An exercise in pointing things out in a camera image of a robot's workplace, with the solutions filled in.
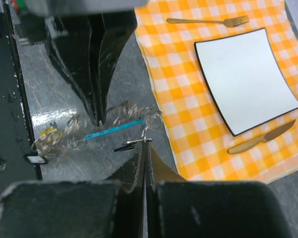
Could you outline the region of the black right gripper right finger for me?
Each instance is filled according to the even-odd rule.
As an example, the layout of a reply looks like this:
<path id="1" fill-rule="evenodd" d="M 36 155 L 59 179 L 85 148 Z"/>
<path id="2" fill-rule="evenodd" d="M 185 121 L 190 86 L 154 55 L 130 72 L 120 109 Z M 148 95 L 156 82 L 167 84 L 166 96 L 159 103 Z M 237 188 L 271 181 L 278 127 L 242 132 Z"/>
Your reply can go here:
<path id="1" fill-rule="evenodd" d="M 151 238 L 290 238 L 281 206 L 259 181 L 187 181 L 147 142 Z"/>

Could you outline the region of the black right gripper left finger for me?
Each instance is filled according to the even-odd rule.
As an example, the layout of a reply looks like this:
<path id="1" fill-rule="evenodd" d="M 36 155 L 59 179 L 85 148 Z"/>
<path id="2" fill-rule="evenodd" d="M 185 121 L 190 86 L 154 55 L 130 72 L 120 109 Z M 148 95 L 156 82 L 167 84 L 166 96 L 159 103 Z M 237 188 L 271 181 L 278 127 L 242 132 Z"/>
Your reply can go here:
<path id="1" fill-rule="evenodd" d="M 144 155 L 101 181 L 23 181 L 0 197 L 0 238 L 141 238 Z"/>

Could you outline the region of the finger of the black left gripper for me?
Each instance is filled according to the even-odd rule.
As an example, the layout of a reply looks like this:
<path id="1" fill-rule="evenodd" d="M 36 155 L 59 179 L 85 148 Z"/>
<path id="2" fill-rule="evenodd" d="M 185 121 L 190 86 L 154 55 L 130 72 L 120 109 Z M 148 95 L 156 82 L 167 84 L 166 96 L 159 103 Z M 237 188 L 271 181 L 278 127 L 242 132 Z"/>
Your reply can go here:
<path id="1" fill-rule="evenodd" d="M 137 27 L 134 12 L 102 15 L 104 34 L 99 53 L 100 121 L 106 122 L 107 94 L 120 54 Z"/>
<path id="2" fill-rule="evenodd" d="M 101 118 L 97 74 L 91 68 L 88 17 L 50 16 L 45 26 L 45 47 L 52 65 L 80 98 L 91 123 L 97 124 Z"/>

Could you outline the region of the blue key tag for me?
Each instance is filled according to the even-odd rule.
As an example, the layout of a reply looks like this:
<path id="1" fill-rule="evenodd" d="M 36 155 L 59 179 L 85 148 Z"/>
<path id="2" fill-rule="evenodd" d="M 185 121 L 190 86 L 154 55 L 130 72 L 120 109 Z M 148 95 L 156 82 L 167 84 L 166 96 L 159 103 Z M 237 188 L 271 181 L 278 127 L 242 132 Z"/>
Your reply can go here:
<path id="1" fill-rule="evenodd" d="M 119 125 L 119 126 L 116 126 L 116 127 L 113 127 L 113 128 L 103 130 L 103 131 L 88 134 L 88 135 L 85 136 L 85 139 L 88 140 L 88 139 L 97 138 L 97 137 L 100 137 L 100 136 L 103 136 L 103 135 L 108 135 L 108 134 L 111 134 L 111 133 L 114 133 L 114 132 L 129 128 L 129 127 L 132 127 L 134 125 L 144 124 L 145 122 L 146 122 L 145 119 L 135 120 L 135 121 L 132 121 L 132 122 L 128 122 L 126 124 L 122 124 L 122 125 Z"/>

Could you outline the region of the yellow key tag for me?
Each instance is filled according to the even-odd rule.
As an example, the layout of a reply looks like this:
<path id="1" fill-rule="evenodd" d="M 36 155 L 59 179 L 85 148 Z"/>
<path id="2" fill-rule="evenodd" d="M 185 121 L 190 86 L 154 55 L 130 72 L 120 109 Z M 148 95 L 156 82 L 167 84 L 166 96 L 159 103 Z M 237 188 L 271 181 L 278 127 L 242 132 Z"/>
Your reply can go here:
<path id="1" fill-rule="evenodd" d="M 55 127 L 50 127 L 40 132 L 40 136 L 43 135 L 51 136 L 53 139 L 61 139 L 63 137 L 63 133 Z"/>

